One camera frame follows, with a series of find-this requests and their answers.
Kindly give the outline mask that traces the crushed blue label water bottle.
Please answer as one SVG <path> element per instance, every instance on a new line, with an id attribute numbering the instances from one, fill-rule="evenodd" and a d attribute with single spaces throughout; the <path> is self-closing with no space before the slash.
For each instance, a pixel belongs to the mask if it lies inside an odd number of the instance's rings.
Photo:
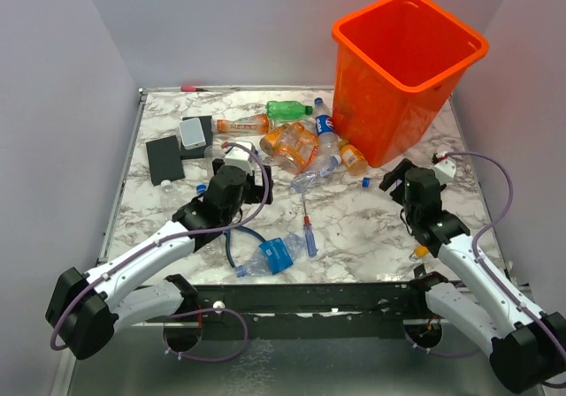
<path id="1" fill-rule="evenodd" d="M 269 277 L 291 268 L 305 250 L 305 239 L 295 233 L 261 243 L 244 264 L 235 268 L 237 278 Z"/>

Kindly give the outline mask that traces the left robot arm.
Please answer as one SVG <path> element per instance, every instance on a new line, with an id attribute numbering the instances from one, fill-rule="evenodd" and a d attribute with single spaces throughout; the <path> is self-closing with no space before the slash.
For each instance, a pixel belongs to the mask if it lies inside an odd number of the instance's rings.
<path id="1" fill-rule="evenodd" d="M 272 171 L 255 174 L 217 159 L 205 192 L 180 207 L 157 232 L 113 261 L 58 278 L 45 318 L 50 346 L 68 348 L 79 360 L 100 351 L 118 331 L 146 320 L 171 316 L 182 321 L 200 307 L 198 292 L 181 275 L 146 286 L 147 279 L 208 245 L 233 224 L 245 204 L 272 203 Z"/>

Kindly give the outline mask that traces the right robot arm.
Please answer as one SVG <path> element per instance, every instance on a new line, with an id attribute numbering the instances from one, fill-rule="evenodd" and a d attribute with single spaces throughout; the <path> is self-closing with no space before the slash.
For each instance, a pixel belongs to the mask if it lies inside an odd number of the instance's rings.
<path id="1" fill-rule="evenodd" d="M 445 264 L 475 296 L 471 301 L 440 274 L 412 281 L 408 311 L 448 320 L 487 357 L 501 384 L 513 393 L 552 385 L 565 371 L 565 318 L 548 314 L 525 296 L 479 248 L 478 234 L 442 206 L 441 193 L 455 176 L 452 153 L 423 168 L 408 159 L 384 175 L 379 187 L 402 207 L 409 234 Z"/>

